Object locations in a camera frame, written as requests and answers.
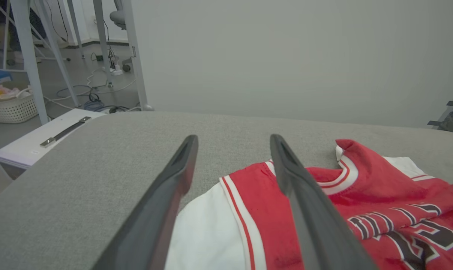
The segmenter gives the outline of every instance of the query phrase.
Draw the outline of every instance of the clothing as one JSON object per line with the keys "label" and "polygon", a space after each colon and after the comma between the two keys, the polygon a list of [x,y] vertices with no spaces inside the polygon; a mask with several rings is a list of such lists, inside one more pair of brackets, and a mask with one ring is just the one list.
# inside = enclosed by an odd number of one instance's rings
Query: clothing
{"label": "clothing", "polygon": [[[0,1],[0,6],[5,11],[7,9],[7,1],[6,0]],[[12,8],[10,8],[10,17],[12,18],[13,21],[15,21]],[[5,16],[3,15],[3,13],[1,11],[0,11],[0,18],[1,18],[2,22],[5,21]],[[35,27],[35,29],[38,31],[38,34],[40,34],[42,36],[42,38],[47,37],[47,33],[45,32],[45,29],[43,28],[43,25],[40,21],[40,17],[38,17],[38,15],[32,9],[30,9],[30,23],[33,25],[33,27]],[[18,39],[18,33],[16,30],[16,27],[13,26],[13,24],[9,24],[8,31],[10,34],[10,42],[9,42],[10,48],[13,51],[21,51],[20,41]],[[31,31],[31,34],[33,34],[36,38],[40,39],[33,32],[33,30]]]}
{"label": "clothing", "polygon": [[[379,268],[453,269],[453,185],[408,157],[381,157],[352,140],[337,144],[341,169],[307,170]],[[178,215],[165,269],[207,269],[216,257],[225,263],[215,269],[232,269],[226,257],[235,269],[304,269],[271,161],[222,177]]]}

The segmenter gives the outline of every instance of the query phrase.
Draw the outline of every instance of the white laundry basket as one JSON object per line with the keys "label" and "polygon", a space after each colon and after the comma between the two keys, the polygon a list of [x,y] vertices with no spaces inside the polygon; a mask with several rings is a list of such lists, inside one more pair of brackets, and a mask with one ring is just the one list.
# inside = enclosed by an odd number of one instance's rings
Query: white laundry basket
{"label": "white laundry basket", "polygon": [[[33,94],[29,85],[9,82],[8,84],[4,83],[3,86],[10,89],[17,87],[18,89],[23,90],[12,99],[0,101],[0,123],[21,123],[38,114],[35,100],[33,99]],[[19,98],[19,96],[25,91],[28,91],[30,95],[22,99]]]}

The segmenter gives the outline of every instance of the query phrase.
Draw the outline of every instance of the white wall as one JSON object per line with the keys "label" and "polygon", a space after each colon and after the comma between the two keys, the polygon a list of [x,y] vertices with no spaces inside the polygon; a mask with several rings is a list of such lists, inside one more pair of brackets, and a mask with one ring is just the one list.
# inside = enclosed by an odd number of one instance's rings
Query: white wall
{"label": "white wall", "polygon": [[[37,11],[36,2],[39,0],[32,1],[31,7]],[[70,45],[78,45],[76,36],[73,33],[73,22],[70,17],[70,12],[66,0],[60,0],[61,12],[63,14],[65,28],[63,27],[62,17],[60,16],[60,9],[58,7],[57,0],[45,0],[45,7],[50,19],[50,9],[48,9],[47,3],[50,5],[51,12],[53,15],[53,26],[55,30],[63,38],[68,38],[68,43]],[[95,9],[93,8],[92,0],[73,0],[73,8],[75,10],[75,16],[78,24],[78,32],[82,43],[89,41],[99,41],[98,31],[96,24],[93,19],[95,19]],[[113,0],[104,0],[103,1],[103,16],[106,22],[106,25],[109,29],[110,41],[112,42],[124,42],[128,43],[127,32],[120,29],[110,20],[110,13],[117,10]]]}
{"label": "white wall", "polygon": [[426,127],[453,98],[453,0],[132,5],[158,111]]}
{"label": "white wall", "polygon": [[[77,0],[80,5],[82,5],[84,20],[86,22],[86,29],[90,38],[98,41],[98,31],[96,24],[93,22],[95,18],[95,9],[93,8],[92,0]],[[115,7],[115,2],[113,0],[103,0],[103,18],[105,19],[106,25],[110,33],[110,41],[115,42],[125,42],[128,43],[127,31],[122,30],[120,27],[116,26],[112,20],[110,20],[110,13],[117,10]]]}

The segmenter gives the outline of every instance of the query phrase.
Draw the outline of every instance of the gray sofa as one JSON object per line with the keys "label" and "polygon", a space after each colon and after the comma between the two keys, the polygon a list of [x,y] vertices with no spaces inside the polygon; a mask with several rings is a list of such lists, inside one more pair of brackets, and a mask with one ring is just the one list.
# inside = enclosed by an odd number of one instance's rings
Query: gray sofa
{"label": "gray sofa", "polygon": [[272,133],[307,167],[337,168],[335,139],[351,138],[453,183],[453,133],[445,131],[173,112],[101,116],[0,194],[0,269],[88,269],[187,135],[198,135],[199,152],[180,207],[219,177],[268,160]]}

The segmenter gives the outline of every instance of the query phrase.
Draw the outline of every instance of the white table leg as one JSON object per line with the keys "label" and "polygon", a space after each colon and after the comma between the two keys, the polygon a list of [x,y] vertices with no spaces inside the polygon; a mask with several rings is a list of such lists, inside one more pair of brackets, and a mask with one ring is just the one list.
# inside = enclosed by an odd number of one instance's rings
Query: white table leg
{"label": "white table leg", "polygon": [[10,25],[10,0],[7,0],[7,14],[5,19],[5,33],[3,37],[3,69],[7,69],[8,57],[8,27]]}
{"label": "white table leg", "polygon": [[43,3],[43,0],[38,1],[38,12],[40,15],[40,20],[42,21],[43,24],[43,28],[45,29],[46,36],[48,37],[48,40],[51,41],[50,46],[53,49],[53,54],[57,59],[58,66],[60,67],[61,74],[63,75],[63,79],[67,84],[67,88],[70,92],[70,95],[72,96],[72,100],[75,103],[75,107],[80,107],[81,104],[78,102],[78,98],[72,87],[72,81],[70,80],[70,77],[68,75],[67,67],[65,67],[62,55],[60,54],[60,49],[58,48],[58,44],[55,42],[56,39],[52,34],[52,25],[50,24],[50,20],[48,20],[48,13],[47,9],[45,8],[45,4]]}
{"label": "white table leg", "polygon": [[146,88],[143,78],[143,68],[141,67],[140,54],[138,51],[138,41],[136,35],[135,21],[133,17],[133,7],[131,0],[123,0],[123,12],[125,12],[125,24],[127,28],[128,45],[132,52],[133,73],[135,74],[138,99],[142,111],[154,111],[153,107],[148,105],[146,98]]}
{"label": "white table leg", "polygon": [[73,22],[73,29],[75,30],[75,36],[78,42],[78,48],[81,53],[81,58],[85,59],[85,54],[83,53],[83,46],[81,45],[80,33],[78,32],[78,24],[76,21],[75,10],[74,10],[74,3],[72,0],[67,0],[68,9],[70,10],[70,16],[72,17]]}
{"label": "white table leg", "polygon": [[11,0],[13,16],[16,20],[19,44],[24,58],[24,69],[28,73],[30,85],[33,88],[33,97],[35,99],[36,109],[40,115],[42,125],[48,123],[47,110],[43,100],[42,86],[38,76],[36,66],[35,49],[33,48],[33,37],[30,30],[30,7],[28,1]]}
{"label": "white table leg", "polygon": [[103,4],[102,0],[93,0],[95,8],[96,28],[100,37],[100,47],[102,48],[103,66],[105,67],[106,83],[108,87],[113,87],[111,82],[110,61],[108,61],[107,38],[105,36],[105,25],[103,21]]}

